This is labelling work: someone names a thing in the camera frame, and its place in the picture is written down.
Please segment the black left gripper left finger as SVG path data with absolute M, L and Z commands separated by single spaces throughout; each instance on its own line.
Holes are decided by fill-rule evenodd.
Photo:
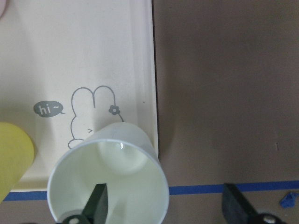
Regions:
M 96 184 L 81 215 L 83 224 L 105 224 L 108 214 L 107 184 Z

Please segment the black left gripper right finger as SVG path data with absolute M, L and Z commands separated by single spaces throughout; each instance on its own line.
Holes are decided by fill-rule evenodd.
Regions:
M 262 224 L 257 213 L 240 190 L 231 183 L 223 185 L 222 214 L 227 224 Z

